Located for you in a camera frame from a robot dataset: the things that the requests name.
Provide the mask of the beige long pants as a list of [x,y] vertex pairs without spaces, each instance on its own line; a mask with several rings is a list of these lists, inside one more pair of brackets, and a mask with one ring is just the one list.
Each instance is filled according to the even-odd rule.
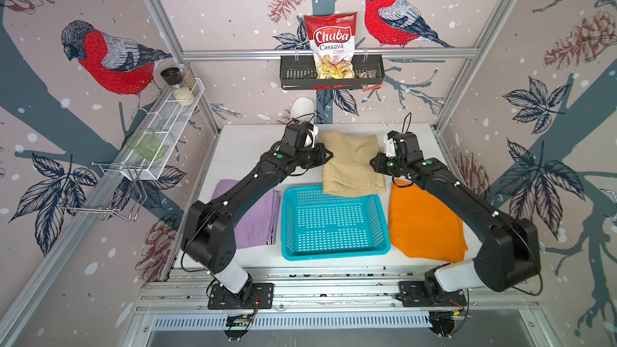
[[387,192],[384,176],[370,164],[380,153],[376,135],[349,136],[331,130],[323,133],[320,141],[333,153],[323,165],[325,194],[356,198]]

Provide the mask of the orange long pants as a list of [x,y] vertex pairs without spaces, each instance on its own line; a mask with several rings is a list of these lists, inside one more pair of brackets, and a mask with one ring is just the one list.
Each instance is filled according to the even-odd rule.
[[408,258],[459,263],[468,246],[463,221],[439,199],[409,182],[390,193],[390,243]]

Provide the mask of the purple long pants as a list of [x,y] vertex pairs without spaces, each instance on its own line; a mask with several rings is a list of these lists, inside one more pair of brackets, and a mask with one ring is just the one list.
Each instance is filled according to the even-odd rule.
[[241,218],[235,227],[236,248],[274,245],[281,211],[281,195],[270,190]]

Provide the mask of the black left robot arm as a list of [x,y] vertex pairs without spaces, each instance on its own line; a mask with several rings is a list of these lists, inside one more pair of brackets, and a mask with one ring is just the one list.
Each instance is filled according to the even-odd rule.
[[236,225],[262,196],[298,167],[310,170],[334,157],[317,141],[317,135],[318,128],[308,121],[288,123],[283,137],[260,156],[244,178],[218,198],[194,202],[188,210],[182,251],[201,263],[237,300],[251,295],[252,278],[236,259]]

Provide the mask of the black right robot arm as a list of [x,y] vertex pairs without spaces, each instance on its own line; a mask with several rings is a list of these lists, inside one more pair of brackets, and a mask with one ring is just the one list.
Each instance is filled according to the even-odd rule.
[[375,172],[393,181],[405,178],[456,214],[481,242],[471,260],[435,267],[424,275],[424,295],[435,300],[450,292],[514,289],[541,274],[538,229],[491,206],[436,158],[425,159],[414,133],[390,131],[385,150],[371,160]]

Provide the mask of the teal plastic basket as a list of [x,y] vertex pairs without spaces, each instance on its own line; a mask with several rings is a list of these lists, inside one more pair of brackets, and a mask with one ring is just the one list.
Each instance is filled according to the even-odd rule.
[[284,192],[281,253],[288,261],[385,255],[390,251],[387,220],[377,194],[346,198],[321,186]]

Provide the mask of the white ceramic mug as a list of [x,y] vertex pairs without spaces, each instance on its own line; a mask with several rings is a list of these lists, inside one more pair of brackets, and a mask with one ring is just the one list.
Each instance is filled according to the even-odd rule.
[[308,97],[297,98],[290,109],[292,123],[311,122],[315,115],[314,101]]

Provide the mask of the red Chuba chips bag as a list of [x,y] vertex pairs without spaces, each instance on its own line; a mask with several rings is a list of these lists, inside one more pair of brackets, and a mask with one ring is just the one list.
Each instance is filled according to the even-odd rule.
[[308,43],[313,52],[319,80],[355,78],[357,13],[305,16]]

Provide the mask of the spice jar black lid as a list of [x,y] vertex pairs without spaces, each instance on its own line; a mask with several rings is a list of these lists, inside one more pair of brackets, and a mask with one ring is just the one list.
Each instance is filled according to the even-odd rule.
[[183,107],[191,106],[195,103],[195,96],[184,78],[179,67],[169,67],[161,71],[161,77],[172,88],[172,96]]

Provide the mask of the green glass cup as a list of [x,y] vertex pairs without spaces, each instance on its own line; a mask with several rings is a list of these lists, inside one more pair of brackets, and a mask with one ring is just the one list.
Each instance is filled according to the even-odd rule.
[[165,157],[166,147],[152,129],[136,131],[128,138],[126,145],[148,162],[157,162]]

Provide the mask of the black wall shelf basket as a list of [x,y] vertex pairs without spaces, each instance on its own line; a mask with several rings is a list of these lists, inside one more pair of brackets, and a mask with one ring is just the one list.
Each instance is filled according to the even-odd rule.
[[309,56],[283,56],[280,79],[284,90],[358,90],[381,85],[385,78],[382,56],[354,56],[339,64]]

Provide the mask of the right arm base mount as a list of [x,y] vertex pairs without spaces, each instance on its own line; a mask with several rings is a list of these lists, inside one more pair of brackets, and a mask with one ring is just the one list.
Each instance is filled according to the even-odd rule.
[[467,297],[462,290],[445,292],[431,283],[419,280],[400,281],[395,299],[406,308],[456,307],[465,308]]

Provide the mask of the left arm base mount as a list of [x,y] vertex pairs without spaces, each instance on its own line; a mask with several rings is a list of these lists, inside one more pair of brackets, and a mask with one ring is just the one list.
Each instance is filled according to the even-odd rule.
[[208,293],[209,310],[226,309],[270,309],[273,306],[274,287],[272,283],[252,283],[233,293],[214,283]]

